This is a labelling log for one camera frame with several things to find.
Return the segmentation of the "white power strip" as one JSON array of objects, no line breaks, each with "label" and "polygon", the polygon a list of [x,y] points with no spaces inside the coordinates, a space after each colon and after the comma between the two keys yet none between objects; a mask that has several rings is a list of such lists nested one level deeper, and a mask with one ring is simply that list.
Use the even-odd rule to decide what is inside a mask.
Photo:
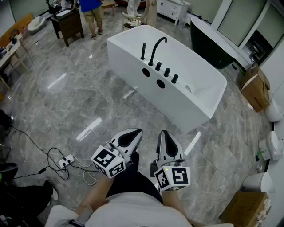
[{"label": "white power strip", "polygon": [[70,154],[59,161],[59,166],[60,168],[65,168],[69,164],[72,164],[73,162],[74,162],[74,157],[73,155]]}]

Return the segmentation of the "black round stool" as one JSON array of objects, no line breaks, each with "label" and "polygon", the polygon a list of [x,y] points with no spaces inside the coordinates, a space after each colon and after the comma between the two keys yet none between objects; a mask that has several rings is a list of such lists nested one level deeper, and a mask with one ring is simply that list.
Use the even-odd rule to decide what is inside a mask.
[{"label": "black round stool", "polygon": [[18,165],[16,163],[1,163],[0,175],[3,180],[13,179],[18,171]]}]

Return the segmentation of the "round wooden side table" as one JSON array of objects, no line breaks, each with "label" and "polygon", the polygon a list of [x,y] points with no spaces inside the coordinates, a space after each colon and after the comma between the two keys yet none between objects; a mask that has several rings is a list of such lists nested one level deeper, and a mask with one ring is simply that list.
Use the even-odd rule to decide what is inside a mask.
[{"label": "round wooden side table", "polygon": [[102,9],[103,10],[107,9],[107,8],[111,8],[113,15],[115,15],[115,12],[114,12],[115,3],[114,2],[103,0],[102,3],[103,3],[102,4]]}]

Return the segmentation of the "white carton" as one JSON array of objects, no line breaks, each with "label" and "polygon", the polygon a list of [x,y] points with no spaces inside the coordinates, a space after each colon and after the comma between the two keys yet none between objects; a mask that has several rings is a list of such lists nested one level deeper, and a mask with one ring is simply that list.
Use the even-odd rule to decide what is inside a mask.
[{"label": "white carton", "polygon": [[271,159],[271,155],[270,155],[270,151],[268,149],[267,143],[266,143],[266,139],[262,139],[262,140],[259,141],[259,149],[260,149],[260,151],[266,150],[266,154],[261,155],[264,160]]}]

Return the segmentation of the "person's right forearm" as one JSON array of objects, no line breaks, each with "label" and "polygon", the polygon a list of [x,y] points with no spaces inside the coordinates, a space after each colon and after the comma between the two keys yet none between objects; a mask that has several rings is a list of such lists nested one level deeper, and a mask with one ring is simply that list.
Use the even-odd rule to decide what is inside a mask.
[{"label": "person's right forearm", "polygon": [[179,200],[177,191],[162,191],[162,200],[165,206],[176,209],[185,216],[185,218],[190,224],[193,224],[192,221],[190,221],[190,219],[186,215],[183,205]]}]

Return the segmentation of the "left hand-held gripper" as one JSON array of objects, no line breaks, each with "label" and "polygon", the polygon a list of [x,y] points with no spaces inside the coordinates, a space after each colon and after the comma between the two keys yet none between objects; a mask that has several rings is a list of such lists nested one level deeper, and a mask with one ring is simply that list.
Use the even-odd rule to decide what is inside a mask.
[{"label": "left hand-held gripper", "polygon": [[142,129],[131,128],[115,134],[111,142],[99,146],[91,157],[93,165],[108,178],[113,178],[126,170],[130,155],[136,151],[143,136]]}]

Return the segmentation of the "black curved faucet spout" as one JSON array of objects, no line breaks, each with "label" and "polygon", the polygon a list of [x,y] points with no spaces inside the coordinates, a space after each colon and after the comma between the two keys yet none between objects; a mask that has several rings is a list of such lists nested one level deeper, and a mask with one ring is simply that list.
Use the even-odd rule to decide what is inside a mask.
[{"label": "black curved faucet spout", "polygon": [[160,39],[156,42],[156,44],[154,45],[153,50],[152,50],[152,54],[151,54],[150,61],[148,62],[148,65],[149,65],[149,66],[153,66],[153,64],[154,64],[154,56],[155,56],[156,49],[157,49],[158,45],[160,44],[160,42],[162,42],[162,41],[165,41],[165,43],[167,43],[167,38],[166,38],[166,37],[160,38]]}]

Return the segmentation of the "white drawer cabinet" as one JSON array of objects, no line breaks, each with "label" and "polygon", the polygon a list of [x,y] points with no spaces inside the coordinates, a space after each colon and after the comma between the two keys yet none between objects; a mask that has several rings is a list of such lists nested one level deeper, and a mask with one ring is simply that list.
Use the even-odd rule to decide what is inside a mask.
[{"label": "white drawer cabinet", "polygon": [[157,13],[175,20],[174,25],[186,16],[191,3],[184,0],[157,0]]}]

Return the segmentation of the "frosted glass window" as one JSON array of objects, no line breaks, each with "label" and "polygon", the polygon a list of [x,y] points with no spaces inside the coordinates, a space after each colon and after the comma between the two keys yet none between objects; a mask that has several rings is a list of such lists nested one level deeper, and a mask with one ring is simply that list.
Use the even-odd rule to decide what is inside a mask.
[{"label": "frosted glass window", "polygon": [[265,4],[266,0],[232,0],[218,31],[239,46],[255,24]]}]

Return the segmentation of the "white frame chair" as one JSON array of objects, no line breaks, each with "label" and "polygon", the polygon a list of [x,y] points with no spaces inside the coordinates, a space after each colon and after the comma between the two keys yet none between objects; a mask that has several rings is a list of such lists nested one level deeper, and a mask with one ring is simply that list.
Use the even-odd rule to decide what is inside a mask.
[{"label": "white frame chair", "polygon": [[129,20],[140,20],[141,21],[141,17],[130,16],[130,15],[124,13],[124,12],[122,13],[122,16],[124,17],[123,21],[122,21],[122,31],[124,31],[125,29],[134,28],[127,23]]}]

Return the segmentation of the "dark wooden vanity cabinet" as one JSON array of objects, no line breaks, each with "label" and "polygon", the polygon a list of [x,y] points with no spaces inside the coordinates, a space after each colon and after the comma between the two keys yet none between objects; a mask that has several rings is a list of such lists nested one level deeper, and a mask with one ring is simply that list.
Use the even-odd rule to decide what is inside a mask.
[{"label": "dark wooden vanity cabinet", "polygon": [[52,15],[51,22],[55,30],[57,39],[60,38],[59,32],[61,31],[66,47],[69,47],[68,39],[70,37],[73,37],[79,33],[81,35],[81,38],[84,38],[80,11],[77,8],[71,10],[63,16]]}]

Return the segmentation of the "white bathtub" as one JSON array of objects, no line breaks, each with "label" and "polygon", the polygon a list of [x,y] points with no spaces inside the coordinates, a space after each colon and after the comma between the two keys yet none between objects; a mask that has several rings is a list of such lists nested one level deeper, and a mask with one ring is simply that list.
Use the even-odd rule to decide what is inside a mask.
[{"label": "white bathtub", "polygon": [[[149,66],[156,42],[153,66]],[[141,60],[146,43],[145,59]],[[225,77],[193,50],[158,29],[141,25],[107,39],[112,71],[135,88],[182,132],[189,132],[209,121],[227,86]],[[161,62],[160,71],[156,71]],[[164,77],[169,68],[168,77]],[[175,84],[171,82],[177,74]]]}]

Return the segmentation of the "black vanity faucet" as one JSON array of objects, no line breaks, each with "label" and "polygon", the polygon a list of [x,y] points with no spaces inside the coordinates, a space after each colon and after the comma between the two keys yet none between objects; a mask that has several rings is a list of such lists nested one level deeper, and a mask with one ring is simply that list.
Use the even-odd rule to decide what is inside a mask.
[{"label": "black vanity faucet", "polygon": [[48,4],[48,9],[50,14],[54,14],[57,12],[57,7],[54,6],[53,4],[50,4],[50,0],[45,0],[46,3]]}]

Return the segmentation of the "person's left forearm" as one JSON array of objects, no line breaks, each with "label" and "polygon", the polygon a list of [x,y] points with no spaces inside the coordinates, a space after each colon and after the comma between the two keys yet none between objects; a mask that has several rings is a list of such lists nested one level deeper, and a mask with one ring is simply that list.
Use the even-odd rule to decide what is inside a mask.
[{"label": "person's left forearm", "polygon": [[86,194],[76,210],[77,214],[81,214],[83,210],[89,206],[92,211],[96,211],[105,203],[105,199],[113,184],[114,178],[109,179],[102,176],[98,179],[97,183],[93,185],[90,191]]}]

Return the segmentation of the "person's light shirt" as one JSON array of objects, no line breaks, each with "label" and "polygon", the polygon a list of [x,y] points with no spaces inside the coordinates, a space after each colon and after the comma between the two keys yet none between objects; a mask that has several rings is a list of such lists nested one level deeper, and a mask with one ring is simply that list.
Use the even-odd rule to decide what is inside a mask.
[{"label": "person's light shirt", "polygon": [[54,206],[45,227],[196,227],[185,216],[142,192],[110,196],[96,211],[87,206],[77,214]]}]

